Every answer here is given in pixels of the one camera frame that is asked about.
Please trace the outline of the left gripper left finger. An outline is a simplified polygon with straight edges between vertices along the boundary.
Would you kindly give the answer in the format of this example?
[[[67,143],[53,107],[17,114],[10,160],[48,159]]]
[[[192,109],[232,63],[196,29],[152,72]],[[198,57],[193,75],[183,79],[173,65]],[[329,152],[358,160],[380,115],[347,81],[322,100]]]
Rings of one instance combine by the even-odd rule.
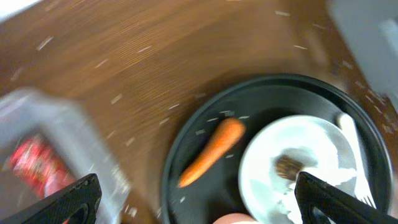
[[[1,220],[1,223],[94,224],[101,196],[98,176],[88,174],[21,212]]]

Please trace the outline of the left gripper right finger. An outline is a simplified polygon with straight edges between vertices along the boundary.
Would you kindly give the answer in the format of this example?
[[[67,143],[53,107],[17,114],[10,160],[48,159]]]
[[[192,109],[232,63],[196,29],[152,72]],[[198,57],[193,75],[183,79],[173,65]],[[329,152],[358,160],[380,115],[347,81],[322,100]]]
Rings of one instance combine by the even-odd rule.
[[[397,224],[397,219],[360,202],[307,172],[298,174],[295,198],[304,223],[325,223],[314,209],[335,223]]]

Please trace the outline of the red snack wrapper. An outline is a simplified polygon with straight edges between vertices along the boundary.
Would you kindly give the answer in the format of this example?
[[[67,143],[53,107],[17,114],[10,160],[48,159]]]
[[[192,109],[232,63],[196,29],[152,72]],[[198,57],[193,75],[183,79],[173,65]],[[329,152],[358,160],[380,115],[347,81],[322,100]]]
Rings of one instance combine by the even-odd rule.
[[[8,166],[39,198],[48,197],[75,181],[53,147],[39,136],[23,141],[10,156]]]

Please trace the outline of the brown food scrap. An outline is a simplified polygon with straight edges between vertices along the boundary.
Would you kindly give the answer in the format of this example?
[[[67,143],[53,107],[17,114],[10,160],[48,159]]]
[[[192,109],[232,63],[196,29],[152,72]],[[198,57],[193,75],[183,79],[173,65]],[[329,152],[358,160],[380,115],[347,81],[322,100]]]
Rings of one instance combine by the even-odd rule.
[[[296,181],[297,175],[304,168],[303,164],[299,161],[292,159],[289,156],[280,156],[275,162],[274,167],[276,174],[287,180]]]

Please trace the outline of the grey round plate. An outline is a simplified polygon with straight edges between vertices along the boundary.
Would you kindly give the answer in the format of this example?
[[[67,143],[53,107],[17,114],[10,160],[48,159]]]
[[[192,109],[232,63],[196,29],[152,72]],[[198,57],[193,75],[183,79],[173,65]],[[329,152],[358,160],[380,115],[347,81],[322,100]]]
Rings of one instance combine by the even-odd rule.
[[[248,144],[238,174],[239,193],[251,216],[261,223],[298,223],[294,182],[281,178],[275,162],[287,156],[348,195],[356,186],[356,161],[349,141],[333,123],[307,115],[278,119]]]

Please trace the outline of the orange carrot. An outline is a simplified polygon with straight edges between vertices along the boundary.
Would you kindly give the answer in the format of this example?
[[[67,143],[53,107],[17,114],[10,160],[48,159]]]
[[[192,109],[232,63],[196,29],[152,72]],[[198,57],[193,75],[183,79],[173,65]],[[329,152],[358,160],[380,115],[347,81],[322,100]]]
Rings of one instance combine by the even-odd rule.
[[[239,119],[227,118],[222,121],[202,152],[179,177],[178,188],[187,187],[199,179],[243,137],[245,131],[246,126]]]

